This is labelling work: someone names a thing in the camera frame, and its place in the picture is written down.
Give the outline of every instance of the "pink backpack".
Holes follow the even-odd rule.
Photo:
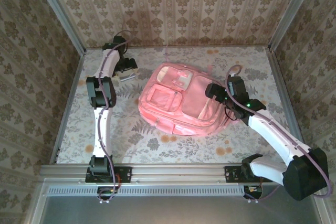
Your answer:
[[[220,84],[194,67],[161,64],[139,97],[140,115],[169,134],[205,136],[218,132],[231,120],[223,104],[205,96],[210,83]]]

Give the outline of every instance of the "floral tablecloth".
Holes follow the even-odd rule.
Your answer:
[[[138,75],[125,82],[113,80],[117,105],[111,119],[111,141],[115,163],[228,163],[240,162],[261,153],[280,159],[271,146],[243,122],[230,125],[219,134],[207,137],[167,135],[141,119],[138,98],[152,72],[166,58],[187,63],[203,71],[212,65],[212,75],[224,82],[228,68],[241,64],[251,98],[264,103],[276,120],[287,127],[280,97],[271,73],[267,48],[257,47],[187,47],[129,49],[125,57],[134,58]],[[101,50],[88,50],[77,85],[57,163],[88,163],[95,139],[95,119],[90,106],[86,77],[98,69]]]

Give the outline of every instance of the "patterned wall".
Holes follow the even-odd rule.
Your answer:
[[[24,218],[78,60],[46,0],[0,0],[0,223]]]
[[[290,0],[59,0],[85,47],[267,44]]]
[[[303,138],[327,153],[336,184],[336,0],[304,0],[276,55]]]

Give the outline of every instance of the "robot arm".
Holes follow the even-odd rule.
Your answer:
[[[283,163],[277,163],[260,154],[254,154],[242,160],[241,171],[247,180],[257,176],[273,180],[284,186],[288,194],[296,199],[305,197],[324,188],[327,183],[323,175],[309,161],[303,152],[321,167],[328,177],[328,163],[325,153],[300,142],[285,130],[266,110],[266,107],[256,99],[250,99],[246,92],[244,81],[239,76],[228,78],[228,88],[231,96],[244,107],[238,106],[227,93],[227,90],[217,84],[209,84],[205,95],[224,103],[232,110],[237,119],[258,132],[277,151]]]
[[[103,46],[103,57],[98,71],[93,77],[88,77],[86,80],[89,101],[94,108],[96,120],[95,148],[90,160],[86,182],[90,182],[92,179],[94,182],[96,182],[95,180],[109,182],[112,176],[109,165],[109,159],[110,161],[112,160],[110,125],[112,108],[115,106],[117,99],[112,84],[112,76],[118,75],[119,72],[125,73],[138,68],[134,59],[123,57],[125,42],[126,40],[123,37],[115,36],[113,43],[106,43]],[[106,104],[103,91],[107,97],[108,104]]]

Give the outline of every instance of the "gray metal panel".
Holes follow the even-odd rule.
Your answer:
[[[318,224],[312,198],[297,202],[283,188],[260,203],[243,197],[48,197],[42,224]]]

